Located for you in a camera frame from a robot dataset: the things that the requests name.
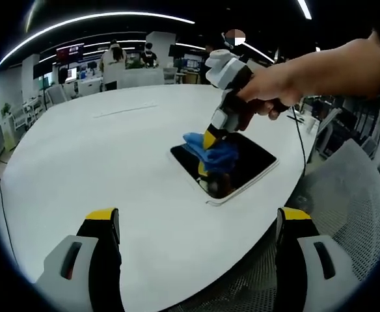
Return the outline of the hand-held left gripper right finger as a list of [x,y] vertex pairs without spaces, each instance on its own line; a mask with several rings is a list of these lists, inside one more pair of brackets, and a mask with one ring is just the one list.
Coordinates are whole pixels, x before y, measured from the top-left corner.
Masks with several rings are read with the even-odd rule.
[[277,211],[276,311],[337,311],[359,286],[347,252],[310,215]]

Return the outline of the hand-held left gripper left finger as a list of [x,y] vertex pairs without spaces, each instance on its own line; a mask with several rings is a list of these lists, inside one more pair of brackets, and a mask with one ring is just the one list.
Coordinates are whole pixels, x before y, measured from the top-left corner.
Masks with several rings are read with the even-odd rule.
[[44,260],[34,284],[57,311],[123,311],[118,209],[89,213]]

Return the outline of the person's right hand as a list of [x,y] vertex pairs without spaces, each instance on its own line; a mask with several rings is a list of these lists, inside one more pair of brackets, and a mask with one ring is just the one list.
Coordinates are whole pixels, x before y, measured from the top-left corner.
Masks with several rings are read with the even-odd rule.
[[276,120],[281,114],[276,108],[276,102],[291,107],[302,98],[301,91],[295,87],[291,78],[276,69],[263,68],[255,71],[249,83],[237,93],[237,97],[247,106],[239,119],[239,131],[246,130],[255,114]]

